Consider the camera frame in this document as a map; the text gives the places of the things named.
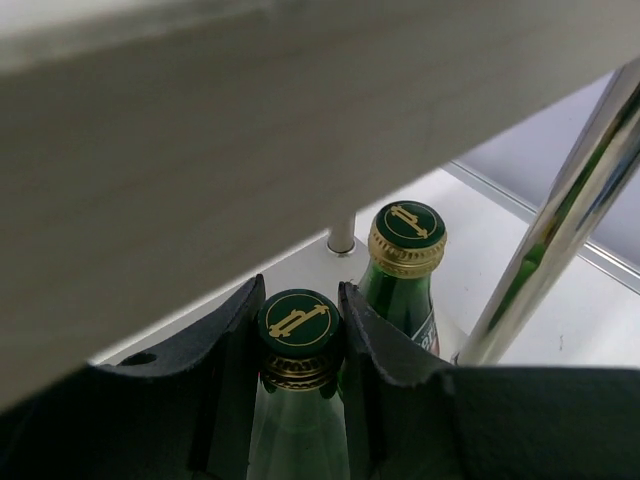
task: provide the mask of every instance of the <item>bottle neck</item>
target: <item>bottle neck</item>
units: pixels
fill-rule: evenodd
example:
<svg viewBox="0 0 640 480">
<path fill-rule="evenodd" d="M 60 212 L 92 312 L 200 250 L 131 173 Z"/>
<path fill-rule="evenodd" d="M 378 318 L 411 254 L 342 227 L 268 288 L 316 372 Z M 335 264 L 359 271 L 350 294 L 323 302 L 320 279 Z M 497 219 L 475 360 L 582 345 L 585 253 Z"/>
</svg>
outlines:
<svg viewBox="0 0 640 480">
<path fill-rule="evenodd" d="M 384 272 L 373 260 L 358 284 L 378 315 L 413 337 L 431 315 L 431 274 L 404 279 Z"/>
<path fill-rule="evenodd" d="M 259 383 L 249 460 L 248 480 L 347 480 L 344 411 L 335 383 L 302 392 Z"/>
</svg>

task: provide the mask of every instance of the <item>gold logo on bottle cap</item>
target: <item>gold logo on bottle cap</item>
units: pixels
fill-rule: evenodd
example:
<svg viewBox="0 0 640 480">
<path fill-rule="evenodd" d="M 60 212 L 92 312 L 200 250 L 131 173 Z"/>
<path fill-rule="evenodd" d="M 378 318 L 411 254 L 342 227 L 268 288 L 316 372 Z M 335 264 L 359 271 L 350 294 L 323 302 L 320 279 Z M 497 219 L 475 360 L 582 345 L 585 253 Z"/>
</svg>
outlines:
<svg viewBox="0 0 640 480">
<path fill-rule="evenodd" d="M 291 332 L 305 323 L 307 320 L 319 314 L 329 311 L 326 305 L 316 305 L 313 310 L 305 312 L 303 310 L 291 310 L 291 313 L 280 320 L 278 323 L 269 325 L 269 335 L 273 338 L 288 337 Z"/>
<path fill-rule="evenodd" d="M 410 227 L 413 227 L 418 237 L 420 238 L 429 237 L 429 233 L 427 232 L 427 229 L 420 227 L 420 224 L 418 223 L 418 216 L 416 214 L 408 212 L 407 210 L 405 210 L 399 205 L 394 205 L 393 207 L 391 207 L 390 210 L 391 210 L 391 215 L 393 215 L 394 217 L 398 217 L 404 223 L 406 223 Z"/>
</svg>

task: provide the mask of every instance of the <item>green glass bottle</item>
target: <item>green glass bottle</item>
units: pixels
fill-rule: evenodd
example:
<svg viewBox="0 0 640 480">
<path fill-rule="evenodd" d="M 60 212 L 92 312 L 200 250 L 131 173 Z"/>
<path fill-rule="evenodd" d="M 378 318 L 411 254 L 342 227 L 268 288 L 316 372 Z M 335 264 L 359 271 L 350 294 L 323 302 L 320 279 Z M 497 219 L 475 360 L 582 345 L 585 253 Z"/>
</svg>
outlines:
<svg viewBox="0 0 640 480">
<path fill-rule="evenodd" d="M 335 305 L 311 290 L 286 290 L 257 317 L 260 384 L 248 480 L 347 480 L 344 410 L 336 375 L 344 328 Z"/>
<path fill-rule="evenodd" d="M 358 287 L 373 309 L 425 350 L 439 355 L 431 273 L 440 264 L 447 231 L 440 215 L 419 202 L 398 201 L 376 215 L 371 260 Z"/>
</svg>

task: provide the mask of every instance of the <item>green bottle cap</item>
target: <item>green bottle cap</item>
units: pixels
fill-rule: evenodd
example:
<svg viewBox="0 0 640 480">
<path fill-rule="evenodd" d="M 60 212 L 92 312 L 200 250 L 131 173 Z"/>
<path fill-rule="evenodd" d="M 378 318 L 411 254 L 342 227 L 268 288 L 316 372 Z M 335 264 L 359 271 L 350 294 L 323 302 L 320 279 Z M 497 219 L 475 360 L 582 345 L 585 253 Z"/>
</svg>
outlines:
<svg viewBox="0 0 640 480">
<path fill-rule="evenodd" d="M 333 302 L 313 290 L 285 290 L 258 313 L 263 343 L 261 375 L 290 390 L 329 383 L 340 367 L 342 320 Z"/>
<path fill-rule="evenodd" d="M 401 200 L 385 205 L 376 215 L 369 253 L 390 275 L 417 278 L 436 269 L 446 242 L 444 221 L 433 208 Z"/>
</svg>

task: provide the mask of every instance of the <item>chrome rod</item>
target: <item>chrome rod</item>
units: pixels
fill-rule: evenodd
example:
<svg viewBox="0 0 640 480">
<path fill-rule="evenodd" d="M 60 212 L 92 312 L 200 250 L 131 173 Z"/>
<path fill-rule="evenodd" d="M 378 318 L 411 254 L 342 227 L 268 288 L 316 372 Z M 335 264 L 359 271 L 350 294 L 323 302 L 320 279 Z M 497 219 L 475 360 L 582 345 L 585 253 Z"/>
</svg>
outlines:
<svg viewBox="0 0 640 480">
<path fill-rule="evenodd" d="M 333 253 L 346 255 L 353 251 L 356 246 L 354 232 L 356 228 L 356 217 L 351 216 L 331 227 L 327 247 Z"/>
<path fill-rule="evenodd" d="M 632 177 L 640 159 L 640 59 L 613 75 L 454 361 L 497 363 Z"/>
</svg>

